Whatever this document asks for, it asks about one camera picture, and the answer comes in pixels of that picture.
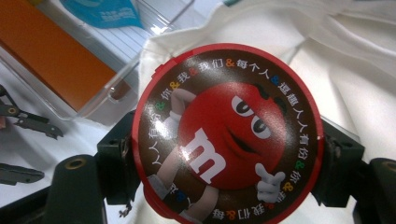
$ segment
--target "white cloth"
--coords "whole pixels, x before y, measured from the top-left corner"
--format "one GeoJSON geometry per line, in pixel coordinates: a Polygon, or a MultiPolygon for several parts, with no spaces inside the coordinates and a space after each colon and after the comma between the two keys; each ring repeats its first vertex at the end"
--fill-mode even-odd
{"type": "MultiPolygon", "coordinates": [[[[250,45],[275,55],[299,74],[321,116],[360,138],[365,161],[396,160],[395,12],[396,1],[245,0],[231,7],[220,5],[203,27],[147,41],[139,91],[155,68],[188,49],[222,42],[250,45]]],[[[167,223],[140,200],[137,210],[150,211],[153,222],[167,223]]],[[[309,196],[296,211],[300,215],[291,216],[301,217],[303,223],[316,223],[315,218],[321,223],[352,222],[351,208],[337,210],[326,222],[319,214],[335,210],[312,207],[312,200],[309,196]]],[[[150,222],[141,217],[134,222],[150,222]]],[[[288,221],[295,223],[291,217],[288,221]]]]}

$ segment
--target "plastic box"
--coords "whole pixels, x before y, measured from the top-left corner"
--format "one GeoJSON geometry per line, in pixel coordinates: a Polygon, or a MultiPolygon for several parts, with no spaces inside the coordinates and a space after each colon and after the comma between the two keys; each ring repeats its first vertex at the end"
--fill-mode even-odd
{"type": "Polygon", "coordinates": [[[59,0],[43,1],[39,4],[37,8],[42,13],[115,71],[114,77],[79,109],[67,104],[1,48],[0,58],[2,63],[15,72],[16,77],[60,119],[86,118],[111,126],[137,104],[139,52],[145,41],[150,36],[191,27],[204,21],[204,16],[191,7],[193,2],[193,0],[136,0],[134,5],[144,29],[132,26],[97,29],[70,14],[59,0]]]}

